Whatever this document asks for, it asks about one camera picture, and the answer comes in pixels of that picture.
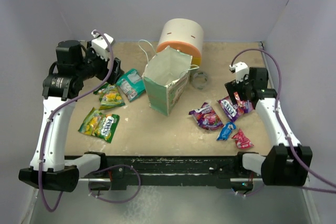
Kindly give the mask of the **purple Foxs candy bag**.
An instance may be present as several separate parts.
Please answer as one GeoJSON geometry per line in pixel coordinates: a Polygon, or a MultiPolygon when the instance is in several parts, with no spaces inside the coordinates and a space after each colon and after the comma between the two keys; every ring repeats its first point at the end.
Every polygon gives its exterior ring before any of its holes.
{"type": "Polygon", "coordinates": [[[230,122],[235,122],[239,117],[253,110],[252,103],[241,100],[237,92],[234,93],[234,98],[236,104],[232,103],[229,96],[217,101],[230,122]]]}

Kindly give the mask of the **green Fresh paper bag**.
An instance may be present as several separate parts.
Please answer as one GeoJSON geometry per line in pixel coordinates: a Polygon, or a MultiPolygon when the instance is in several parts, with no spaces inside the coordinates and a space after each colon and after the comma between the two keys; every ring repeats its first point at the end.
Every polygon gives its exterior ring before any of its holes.
{"type": "Polygon", "coordinates": [[[190,71],[199,68],[192,64],[193,57],[167,46],[152,58],[146,56],[147,64],[142,79],[152,109],[165,116],[180,99],[189,81],[190,71]]]}

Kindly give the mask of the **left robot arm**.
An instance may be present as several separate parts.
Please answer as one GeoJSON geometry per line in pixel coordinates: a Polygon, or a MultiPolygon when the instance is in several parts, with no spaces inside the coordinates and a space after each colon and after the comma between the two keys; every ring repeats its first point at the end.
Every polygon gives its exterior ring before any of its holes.
{"type": "Polygon", "coordinates": [[[72,192],[78,180],[89,173],[96,178],[108,172],[106,156],[86,152],[73,160],[65,159],[69,122],[84,81],[96,77],[114,84],[122,75],[121,61],[114,58],[108,69],[114,39],[108,35],[89,41],[61,41],[56,47],[57,60],[43,81],[44,115],[38,144],[28,168],[19,171],[18,179],[34,188],[72,192]]]}

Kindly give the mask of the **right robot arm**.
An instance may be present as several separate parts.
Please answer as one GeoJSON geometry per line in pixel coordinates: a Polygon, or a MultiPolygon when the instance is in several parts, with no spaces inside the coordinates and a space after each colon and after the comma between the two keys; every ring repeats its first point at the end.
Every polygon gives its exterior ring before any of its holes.
{"type": "Polygon", "coordinates": [[[302,146],[290,129],[276,101],[276,90],[268,87],[267,69],[248,67],[243,62],[230,65],[229,69],[235,74],[235,79],[225,84],[231,101],[252,103],[272,143],[267,156],[239,152],[241,160],[234,164],[234,173],[246,177],[254,172],[269,186],[303,186],[308,175],[303,165],[310,165],[312,150],[302,146]]]}

